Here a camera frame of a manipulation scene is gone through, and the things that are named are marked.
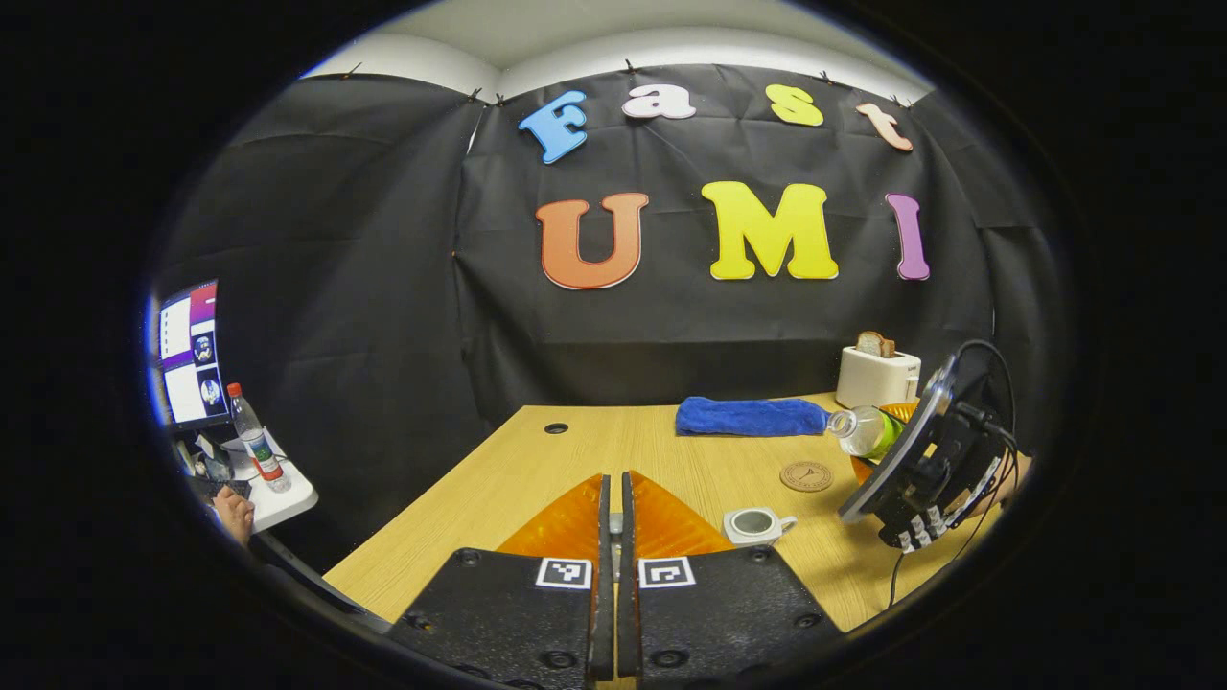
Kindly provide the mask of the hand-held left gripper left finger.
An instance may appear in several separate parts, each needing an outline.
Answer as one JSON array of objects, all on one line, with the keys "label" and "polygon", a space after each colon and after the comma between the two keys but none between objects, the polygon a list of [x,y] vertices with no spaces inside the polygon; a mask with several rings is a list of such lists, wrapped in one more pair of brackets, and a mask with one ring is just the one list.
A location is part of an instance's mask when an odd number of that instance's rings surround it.
[{"label": "hand-held left gripper left finger", "polygon": [[517,689],[614,676],[611,480],[553,498],[492,550],[459,548],[389,637],[454,672]]}]

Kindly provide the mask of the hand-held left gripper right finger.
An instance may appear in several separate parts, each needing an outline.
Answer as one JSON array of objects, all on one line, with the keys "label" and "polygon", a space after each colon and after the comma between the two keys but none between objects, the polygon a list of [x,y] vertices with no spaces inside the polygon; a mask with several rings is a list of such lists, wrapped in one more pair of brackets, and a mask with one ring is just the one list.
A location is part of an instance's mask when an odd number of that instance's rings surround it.
[{"label": "hand-held left gripper right finger", "polygon": [[755,688],[842,630],[771,545],[733,546],[625,471],[618,675],[639,688]]}]

